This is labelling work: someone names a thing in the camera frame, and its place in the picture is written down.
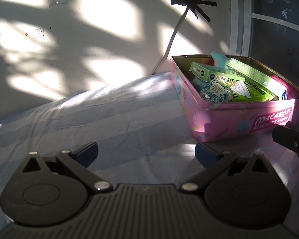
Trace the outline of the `green toothpaste box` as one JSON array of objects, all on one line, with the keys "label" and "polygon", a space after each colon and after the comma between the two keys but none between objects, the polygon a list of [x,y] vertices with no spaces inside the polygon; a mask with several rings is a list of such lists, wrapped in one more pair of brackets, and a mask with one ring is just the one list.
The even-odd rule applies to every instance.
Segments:
[{"label": "green toothpaste box", "polygon": [[211,80],[217,80],[220,82],[245,81],[245,77],[233,70],[196,62],[191,63],[190,72],[205,82],[209,82]]}]

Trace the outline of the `green floral packet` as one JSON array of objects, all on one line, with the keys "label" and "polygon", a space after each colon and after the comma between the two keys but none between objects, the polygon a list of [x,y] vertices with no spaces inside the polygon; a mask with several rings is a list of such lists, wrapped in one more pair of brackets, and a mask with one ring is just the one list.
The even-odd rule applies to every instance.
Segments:
[{"label": "green floral packet", "polygon": [[233,99],[233,93],[216,80],[208,82],[199,94],[204,100],[215,104],[229,103]]}]

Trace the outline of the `blue white toothpaste box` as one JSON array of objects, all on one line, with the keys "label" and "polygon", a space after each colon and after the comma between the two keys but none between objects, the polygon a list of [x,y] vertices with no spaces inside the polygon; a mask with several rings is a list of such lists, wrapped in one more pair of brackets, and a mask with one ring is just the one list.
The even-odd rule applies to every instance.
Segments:
[{"label": "blue white toothpaste box", "polygon": [[264,87],[279,100],[287,100],[287,88],[268,75],[234,58],[229,59],[226,65],[228,68],[237,71],[239,74]]}]

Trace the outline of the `white window frame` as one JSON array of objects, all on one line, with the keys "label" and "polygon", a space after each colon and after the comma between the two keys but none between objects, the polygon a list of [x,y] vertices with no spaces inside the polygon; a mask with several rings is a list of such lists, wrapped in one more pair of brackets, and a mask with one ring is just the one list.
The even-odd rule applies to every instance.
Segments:
[{"label": "white window frame", "polygon": [[252,0],[231,0],[229,53],[248,56],[252,44],[252,20],[278,24],[299,32],[299,25],[275,17],[252,12]]}]

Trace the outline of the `striped blue bed sheet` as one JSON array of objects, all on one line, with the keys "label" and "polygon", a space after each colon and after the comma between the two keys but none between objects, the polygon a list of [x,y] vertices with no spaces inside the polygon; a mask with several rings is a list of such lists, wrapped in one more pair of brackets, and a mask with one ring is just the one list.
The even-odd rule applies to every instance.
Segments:
[{"label": "striped blue bed sheet", "polygon": [[[194,99],[169,74],[139,79],[42,105],[0,122],[0,193],[30,151],[50,156],[95,141],[91,171],[111,182],[178,183],[201,170],[194,159],[198,122],[208,111],[188,113]],[[8,227],[0,209],[0,232]]]}]

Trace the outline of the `green patterned tissue pack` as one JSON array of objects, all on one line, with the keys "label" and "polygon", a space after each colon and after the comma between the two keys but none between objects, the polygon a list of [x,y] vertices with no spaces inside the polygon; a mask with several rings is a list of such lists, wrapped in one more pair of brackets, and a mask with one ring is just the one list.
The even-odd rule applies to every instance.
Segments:
[{"label": "green patterned tissue pack", "polygon": [[233,103],[255,103],[272,101],[274,96],[246,81],[229,81],[224,85],[233,94]]}]

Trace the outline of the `pink macaron biscuit tin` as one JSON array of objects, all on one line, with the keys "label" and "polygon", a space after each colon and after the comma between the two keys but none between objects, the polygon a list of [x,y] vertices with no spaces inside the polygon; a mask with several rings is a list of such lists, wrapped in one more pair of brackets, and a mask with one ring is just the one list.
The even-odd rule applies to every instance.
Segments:
[{"label": "pink macaron biscuit tin", "polygon": [[[210,55],[173,56],[171,80],[175,86],[182,108],[193,136],[200,142],[212,142],[240,138],[247,135],[270,132],[277,125],[299,123],[299,99],[272,100],[255,103],[215,104],[204,100],[193,86],[192,62],[207,63]],[[235,59],[271,76],[276,75],[299,88],[283,75],[250,57]]]}]

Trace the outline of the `black tape cross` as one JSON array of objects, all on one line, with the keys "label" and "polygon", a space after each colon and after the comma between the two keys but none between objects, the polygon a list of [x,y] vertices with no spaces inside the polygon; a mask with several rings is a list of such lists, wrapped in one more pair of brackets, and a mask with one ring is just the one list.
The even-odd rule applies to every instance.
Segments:
[{"label": "black tape cross", "polygon": [[196,18],[198,18],[197,13],[199,13],[207,23],[210,22],[209,16],[201,9],[199,5],[208,5],[211,7],[217,7],[218,3],[213,1],[204,1],[204,0],[171,0],[171,5],[181,5],[187,7],[190,11],[194,13]]}]

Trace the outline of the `teal plush toy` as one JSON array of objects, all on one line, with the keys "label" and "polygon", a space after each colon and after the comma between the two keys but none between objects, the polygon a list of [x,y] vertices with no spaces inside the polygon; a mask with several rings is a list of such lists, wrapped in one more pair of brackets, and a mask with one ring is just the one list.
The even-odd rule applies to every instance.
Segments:
[{"label": "teal plush toy", "polygon": [[[208,62],[206,63],[206,65],[228,69],[226,65],[228,60],[229,59],[225,55],[213,52],[211,53],[211,57],[208,58]],[[208,82],[202,81],[200,78],[196,77],[195,75],[194,75],[194,79],[192,80],[192,84],[197,90],[203,88],[207,83]]]}]

